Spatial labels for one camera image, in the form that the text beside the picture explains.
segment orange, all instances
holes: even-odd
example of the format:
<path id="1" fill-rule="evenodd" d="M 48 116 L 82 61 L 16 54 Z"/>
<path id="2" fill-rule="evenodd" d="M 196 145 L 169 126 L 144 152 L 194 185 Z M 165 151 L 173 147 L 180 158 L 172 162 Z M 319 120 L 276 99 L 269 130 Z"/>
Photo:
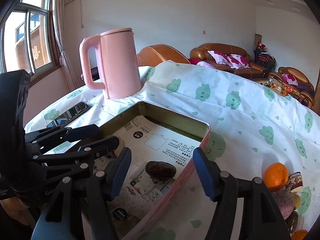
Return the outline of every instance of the orange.
<path id="1" fill-rule="evenodd" d="M 278 191 L 287 185 L 289 173 L 282 163 L 273 163 L 266 169 L 262 179 L 271 192 Z"/>
<path id="2" fill-rule="evenodd" d="M 291 236 L 291 240 L 302 240 L 307 235 L 307 230 L 298 230 Z"/>

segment mobile phone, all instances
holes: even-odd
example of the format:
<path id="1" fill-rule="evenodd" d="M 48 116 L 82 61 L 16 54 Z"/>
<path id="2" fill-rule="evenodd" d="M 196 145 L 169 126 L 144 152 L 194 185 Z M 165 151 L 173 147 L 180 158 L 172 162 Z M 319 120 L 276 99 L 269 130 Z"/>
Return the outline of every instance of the mobile phone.
<path id="1" fill-rule="evenodd" d="M 84 102 L 80 102 L 75 106 L 71 107 L 63 114 L 59 115 L 56 119 L 54 119 L 51 123 L 47 125 L 47 128 L 54 127 L 60 125 L 61 127 L 65 127 L 67 124 L 73 122 L 79 116 L 84 114 L 86 111 L 90 109 L 90 106 Z"/>

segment window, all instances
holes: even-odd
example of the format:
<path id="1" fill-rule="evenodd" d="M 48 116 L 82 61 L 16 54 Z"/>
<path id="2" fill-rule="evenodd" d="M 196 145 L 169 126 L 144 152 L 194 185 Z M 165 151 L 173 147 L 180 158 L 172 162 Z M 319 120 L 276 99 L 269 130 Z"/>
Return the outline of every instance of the window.
<path id="1" fill-rule="evenodd" d="M 24 69 L 32 76 L 54 66 L 50 0 L 20 0 L 1 30 L 0 72 Z"/>

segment pink electric kettle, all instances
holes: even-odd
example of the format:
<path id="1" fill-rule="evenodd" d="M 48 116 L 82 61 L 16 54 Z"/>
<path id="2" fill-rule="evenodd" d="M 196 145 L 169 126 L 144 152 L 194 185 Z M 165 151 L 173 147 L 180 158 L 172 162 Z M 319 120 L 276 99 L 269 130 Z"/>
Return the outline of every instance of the pink electric kettle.
<path id="1" fill-rule="evenodd" d="M 94 82 L 89 49 L 96 50 L 101 82 Z M 85 84 L 102 89 L 107 99 L 125 98 L 141 89 L 136 48 L 131 28 L 116 29 L 85 38 L 80 44 L 80 60 Z"/>

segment dark stone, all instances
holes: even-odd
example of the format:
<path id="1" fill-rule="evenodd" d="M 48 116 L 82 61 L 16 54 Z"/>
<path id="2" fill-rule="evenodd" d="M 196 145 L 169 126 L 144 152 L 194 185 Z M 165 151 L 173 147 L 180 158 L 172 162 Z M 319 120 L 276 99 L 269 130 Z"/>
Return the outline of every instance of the dark stone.
<path id="1" fill-rule="evenodd" d="M 130 185 L 131 186 L 134 186 L 134 185 L 136 185 L 137 184 L 137 182 L 135 181 L 135 180 L 132 180 L 131 182 L 130 182 Z"/>
<path id="2" fill-rule="evenodd" d="M 299 215 L 296 211 L 293 211 L 290 216 L 285 220 L 289 230 L 289 234 L 292 234 L 298 226 Z"/>
<path id="3" fill-rule="evenodd" d="M 175 166 L 170 163 L 151 161 L 146 165 L 146 173 L 153 180 L 153 183 L 163 182 L 172 179 L 177 172 Z"/>

